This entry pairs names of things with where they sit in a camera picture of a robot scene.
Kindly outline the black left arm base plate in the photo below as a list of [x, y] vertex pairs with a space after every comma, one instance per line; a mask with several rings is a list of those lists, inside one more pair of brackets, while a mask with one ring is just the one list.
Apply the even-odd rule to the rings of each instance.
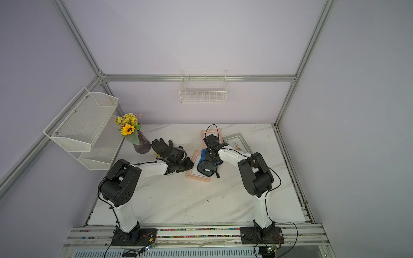
[[138, 223], [131, 232], [125, 233], [118, 226], [114, 230], [114, 237], [111, 241], [112, 246], [149, 246], [155, 242], [158, 229], [141, 228]]

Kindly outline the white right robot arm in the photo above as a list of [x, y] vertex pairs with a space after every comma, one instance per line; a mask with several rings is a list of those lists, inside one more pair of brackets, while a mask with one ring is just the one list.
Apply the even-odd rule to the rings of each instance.
[[264, 238], [275, 230], [273, 222], [266, 210], [266, 194], [272, 189], [274, 177], [270, 167], [260, 153], [243, 153], [231, 148], [226, 143], [220, 143], [213, 134], [204, 138], [205, 155], [197, 166], [198, 172], [211, 177], [218, 175], [218, 166], [227, 162], [239, 169], [245, 190], [255, 198], [254, 229], [258, 238]]

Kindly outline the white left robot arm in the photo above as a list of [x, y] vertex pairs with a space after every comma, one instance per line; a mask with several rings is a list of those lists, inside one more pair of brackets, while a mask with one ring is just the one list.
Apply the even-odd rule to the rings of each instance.
[[134, 214], [131, 200], [139, 179], [182, 173], [191, 170], [193, 166], [194, 163], [181, 146], [172, 148], [167, 157], [157, 157], [154, 161], [116, 161], [97, 190], [98, 199], [109, 206], [116, 218], [112, 243], [116, 246], [150, 243], [157, 233], [156, 229], [142, 230]]

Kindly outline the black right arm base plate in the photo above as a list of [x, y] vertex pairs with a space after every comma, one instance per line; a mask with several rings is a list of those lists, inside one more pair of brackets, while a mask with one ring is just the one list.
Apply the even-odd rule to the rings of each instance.
[[255, 221], [254, 226], [240, 228], [240, 238], [243, 245], [248, 244], [284, 244], [281, 227], [270, 221], [270, 225], [261, 228]]

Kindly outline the blue microfibre cloth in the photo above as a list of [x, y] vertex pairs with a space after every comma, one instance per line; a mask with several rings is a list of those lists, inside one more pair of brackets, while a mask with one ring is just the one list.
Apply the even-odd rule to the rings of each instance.
[[220, 166], [223, 163], [223, 161], [218, 161], [216, 163], [213, 163], [212, 161], [207, 161], [206, 152], [206, 149], [203, 149], [201, 151], [201, 159], [197, 165], [197, 171], [206, 177], [212, 177], [213, 175], [216, 175], [217, 178], [220, 178], [218, 174], [218, 166]]

